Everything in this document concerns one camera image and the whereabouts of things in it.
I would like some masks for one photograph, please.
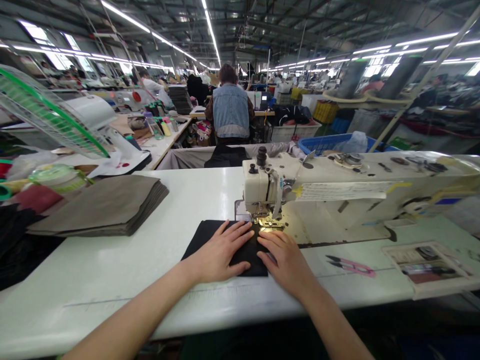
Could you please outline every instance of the machine knob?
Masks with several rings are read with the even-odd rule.
[[[267,163],[267,149],[265,146],[260,146],[258,149],[258,154],[256,156],[256,164],[258,166],[265,166]]]

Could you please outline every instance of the woman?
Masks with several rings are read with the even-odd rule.
[[[237,86],[238,77],[233,67],[224,64],[218,77],[220,87],[213,90],[205,117],[213,122],[220,144],[248,144],[254,106],[247,93]]]

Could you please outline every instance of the white sewing machine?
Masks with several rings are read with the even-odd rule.
[[[389,229],[433,217],[480,187],[480,167],[431,151],[306,156],[243,162],[245,209],[299,244],[391,238]]]

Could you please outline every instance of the pipe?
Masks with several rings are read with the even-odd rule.
[[[440,56],[438,57],[438,59],[436,60],[436,63],[432,64],[432,66],[430,67],[430,69],[427,71],[427,73],[425,74],[425,76],[423,77],[423,79],[420,81],[420,83],[418,84],[417,87],[415,87],[412,91],[411,91],[411,100],[405,104],[405,106],[403,108],[401,108],[397,113],[396,115],[393,117],[393,119],[390,121],[390,123],[388,123],[388,125],[386,126],[386,128],[383,130],[383,132],[380,134],[380,136],[378,137],[378,139],[375,141],[375,143],[373,144],[373,146],[370,148],[370,150],[368,151],[369,153],[373,153],[375,151],[375,149],[377,148],[377,146],[382,142],[382,140],[384,139],[384,137],[389,133],[389,131],[394,127],[394,125],[396,124],[396,122],[400,119],[400,117],[404,114],[404,112],[410,107],[412,106],[414,100],[417,98],[417,96],[420,94],[420,91],[422,91],[422,88],[429,82],[430,78],[434,75],[434,73],[438,70],[438,68],[440,67],[440,65],[444,62],[444,60],[446,58],[449,57],[449,55],[452,53],[452,51],[454,50],[455,48],[455,45],[457,45],[459,43],[459,41],[464,37],[464,35],[467,33],[467,31],[473,26],[473,24],[475,24],[478,20],[478,18],[480,17],[480,5],[477,6],[477,8],[475,9],[475,11],[470,15],[470,17],[468,18],[468,20],[463,24],[463,26],[461,27],[460,31],[458,32],[457,35],[455,35],[451,41],[450,41],[450,44],[448,45],[448,47],[446,47],[445,49],[443,49],[443,51],[441,52]]]

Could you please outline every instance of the pink scissors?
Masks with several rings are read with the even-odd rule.
[[[331,255],[325,255],[325,256],[330,260],[333,260],[333,261],[328,261],[328,263],[332,264],[333,266],[339,267],[343,270],[368,276],[369,278],[374,278],[377,276],[375,271],[373,271],[371,268],[365,265],[360,265],[359,263],[348,261],[336,256],[331,256]]]

